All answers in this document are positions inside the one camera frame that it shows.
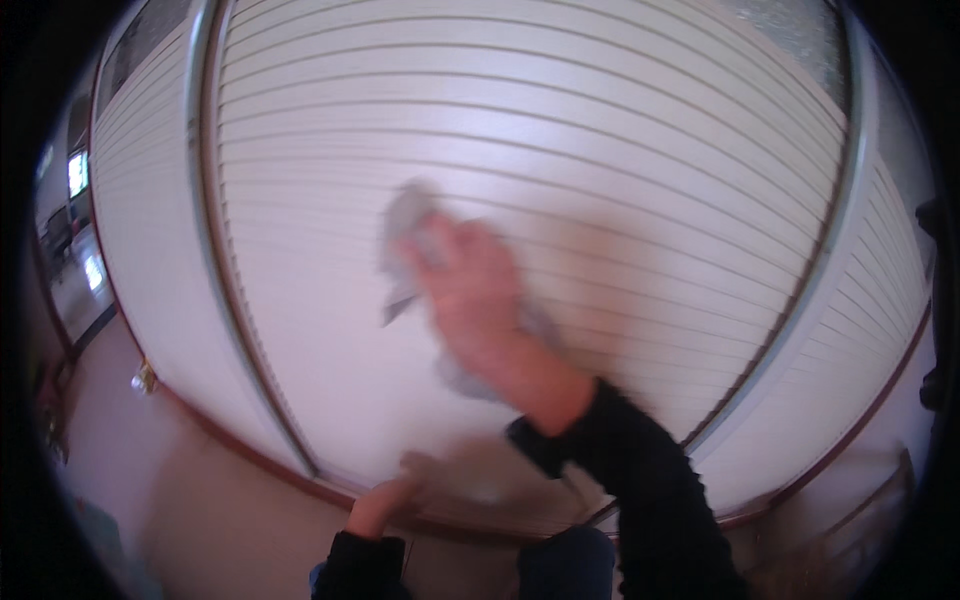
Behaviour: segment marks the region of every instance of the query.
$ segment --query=tiled floor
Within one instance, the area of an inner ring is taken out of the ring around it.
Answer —
[[[113,293],[92,227],[77,235],[72,252],[74,258],[66,261],[50,292],[67,334],[77,341],[113,304]]]
[[[136,393],[138,364],[122,317],[87,347],[68,390],[64,483],[117,519],[167,598],[306,598],[347,514],[225,449],[162,394]],[[513,582],[516,548],[393,535],[407,539],[418,600],[498,600]]]

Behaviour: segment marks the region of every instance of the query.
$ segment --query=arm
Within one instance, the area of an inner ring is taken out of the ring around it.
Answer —
[[[613,386],[519,330],[516,267],[483,226],[442,216],[427,226],[444,265],[405,252],[447,347],[617,497],[624,595],[746,597],[683,450]]]
[[[384,482],[353,503],[347,526],[337,534],[317,584],[314,600],[385,598],[398,585],[404,542],[384,538],[388,522],[411,506],[421,482],[401,477]]]

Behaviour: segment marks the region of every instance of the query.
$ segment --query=grey cloth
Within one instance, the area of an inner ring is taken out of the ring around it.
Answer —
[[[412,239],[428,263],[441,266],[436,242],[422,227],[426,217],[439,211],[436,199],[437,194],[430,185],[414,180],[400,188],[394,201],[383,213],[380,271],[386,273],[394,283],[383,309],[384,326],[392,323],[420,294],[414,274],[396,253],[396,243],[401,239]],[[520,300],[517,318],[524,331],[540,338],[551,348],[562,347],[556,324],[529,297],[525,296]],[[444,384],[458,394],[485,400],[500,400],[490,386],[464,371],[446,351],[437,358],[436,370]]]

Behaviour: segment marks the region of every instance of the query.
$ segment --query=white paneled wall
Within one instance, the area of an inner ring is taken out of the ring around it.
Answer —
[[[90,165],[102,252],[114,294],[159,378],[247,444],[304,472],[243,366],[204,265],[187,180],[186,38],[181,23],[94,124]]]
[[[723,511],[802,475],[886,384],[920,324],[928,288],[917,242],[882,163],[847,271],[772,394],[698,466]]]
[[[678,439],[802,283],[846,120],[710,7],[266,0],[229,19],[216,153],[245,318],[307,442],[358,482],[415,448],[473,464],[475,499],[567,502],[509,451],[479,465],[516,415],[440,385],[421,309],[381,327],[379,216],[410,178],[503,231],[570,355]]]

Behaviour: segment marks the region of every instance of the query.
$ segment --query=window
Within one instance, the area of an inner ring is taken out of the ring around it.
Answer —
[[[67,173],[70,178],[70,198],[73,198],[86,189],[86,150],[70,157]]]

